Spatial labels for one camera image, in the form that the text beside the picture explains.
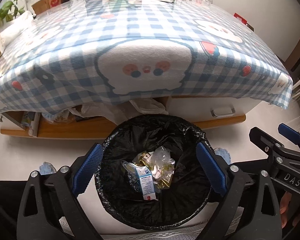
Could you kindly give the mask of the person's hand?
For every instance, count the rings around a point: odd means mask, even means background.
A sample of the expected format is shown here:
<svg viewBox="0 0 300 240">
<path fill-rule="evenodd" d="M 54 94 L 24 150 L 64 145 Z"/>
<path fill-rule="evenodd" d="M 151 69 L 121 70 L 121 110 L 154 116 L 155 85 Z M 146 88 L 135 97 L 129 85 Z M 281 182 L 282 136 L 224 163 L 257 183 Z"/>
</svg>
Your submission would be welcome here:
<svg viewBox="0 0 300 240">
<path fill-rule="evenodd" d="M 286 192 L 280 201 L 280 215 L 281 215 L 281 228 L 284 228 L 288 222 L 288 206 L 290 200 L 292 198 L 292 194 Z"/>
</svg>

